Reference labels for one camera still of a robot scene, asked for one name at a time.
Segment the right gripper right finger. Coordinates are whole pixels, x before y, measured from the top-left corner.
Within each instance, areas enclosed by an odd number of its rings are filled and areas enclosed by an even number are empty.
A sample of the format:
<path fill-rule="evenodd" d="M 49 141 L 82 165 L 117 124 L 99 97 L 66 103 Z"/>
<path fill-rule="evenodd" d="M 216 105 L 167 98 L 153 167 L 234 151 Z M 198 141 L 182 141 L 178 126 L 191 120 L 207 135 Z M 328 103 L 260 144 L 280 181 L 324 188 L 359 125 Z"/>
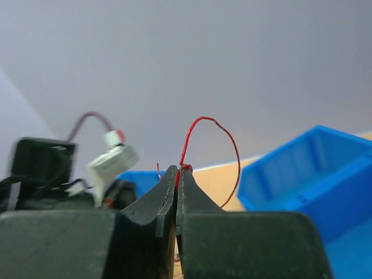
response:
<path fill-rule="evenodd" d="M 227 212 L 190 170 L 178 184 L 177 242 L 185 278 L 332 278 L 314 223 L 298 212 Z"/>

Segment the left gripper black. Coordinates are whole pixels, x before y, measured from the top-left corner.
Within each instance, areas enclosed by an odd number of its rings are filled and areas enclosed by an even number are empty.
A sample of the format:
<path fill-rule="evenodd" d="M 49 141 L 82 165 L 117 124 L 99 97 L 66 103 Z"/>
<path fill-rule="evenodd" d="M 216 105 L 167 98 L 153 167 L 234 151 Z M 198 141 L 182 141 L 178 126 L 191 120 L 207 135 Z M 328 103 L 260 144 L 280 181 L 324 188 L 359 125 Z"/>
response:
<path fill-rule="evenodd" d="M 136 201 L 135 184 L 116 177 L 102 206 L 94 206 L 93 186 L 71 179 L 77 145 L 70 141 L 25 137 L 15 146 L 8 177 L 1 180 L 1 211 L 122 210 Z"/>

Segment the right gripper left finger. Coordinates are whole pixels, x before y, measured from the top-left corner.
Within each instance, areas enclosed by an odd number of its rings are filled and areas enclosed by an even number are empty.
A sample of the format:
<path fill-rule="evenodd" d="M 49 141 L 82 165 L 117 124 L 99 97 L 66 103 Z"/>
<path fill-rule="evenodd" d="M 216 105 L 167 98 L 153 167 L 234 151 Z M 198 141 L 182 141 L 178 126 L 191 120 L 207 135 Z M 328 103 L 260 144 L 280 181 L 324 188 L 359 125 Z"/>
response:
<path fill-rule="evenodd" d="M 121 211 L 1 214 L 2 278 L 172 278 L 176 166 Z"/>

